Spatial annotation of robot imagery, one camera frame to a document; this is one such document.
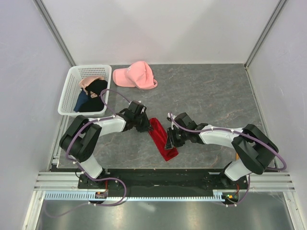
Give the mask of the red cloth napkin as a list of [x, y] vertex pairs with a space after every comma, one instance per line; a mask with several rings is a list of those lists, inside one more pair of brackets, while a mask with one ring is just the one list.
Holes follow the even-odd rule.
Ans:
[[149, 135], [154, 141], [159, 153], [165, 161], [169, 161], [178, 155], [176, 148], [166, 150], [167, 133], [157, 118], [151, 118], [149, 120], [151, 129]]

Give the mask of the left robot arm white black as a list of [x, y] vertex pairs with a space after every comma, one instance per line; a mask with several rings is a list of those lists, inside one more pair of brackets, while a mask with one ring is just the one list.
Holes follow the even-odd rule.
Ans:
[[67, 159], [80, 167], [94, 188], [101, 188], [105, 184], [105, 176], [102, 174], [104, 169], [93, 155], [98, 139], [133, 128], [140, 133], [150, 131], [151, 125], [146, 109], [142, 103], [132, 101], [128, 108], [114, 116], [89, 119], [79, 115], [61, 137], [59, 146], [66, 152]]

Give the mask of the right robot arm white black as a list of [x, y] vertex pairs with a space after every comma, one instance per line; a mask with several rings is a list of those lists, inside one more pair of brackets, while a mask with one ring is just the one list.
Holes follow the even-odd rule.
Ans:
[[232, 188], [241, 177], [250, 173], [261, 175], [279, 150], [255, 125], [240, 128], [223, 128], [207, 123], [196, 124], [187, 113], [168, 114], [171, 127], [167, 129], [166, 150], [182, 147], [186, 141], [201, 145], [219, 145], [234, 149], [239, 156], [230, 162], [220, 176], [224, 188]]

